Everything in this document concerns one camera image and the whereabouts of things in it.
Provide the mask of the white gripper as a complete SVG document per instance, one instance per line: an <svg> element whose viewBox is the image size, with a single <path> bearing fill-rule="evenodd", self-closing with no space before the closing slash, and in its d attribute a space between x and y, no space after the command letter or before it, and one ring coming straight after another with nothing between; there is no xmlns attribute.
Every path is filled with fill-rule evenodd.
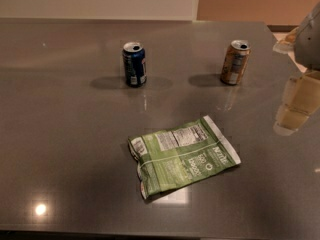
<svg viewBox="0 0 320 240"><path fill-rule="evenodd" d="M298 28L274 44L273 50L281 54L294 53L298 64L311 69L289 78L276 114L274 131L290 136L320 108L320 2Z"/></svg>

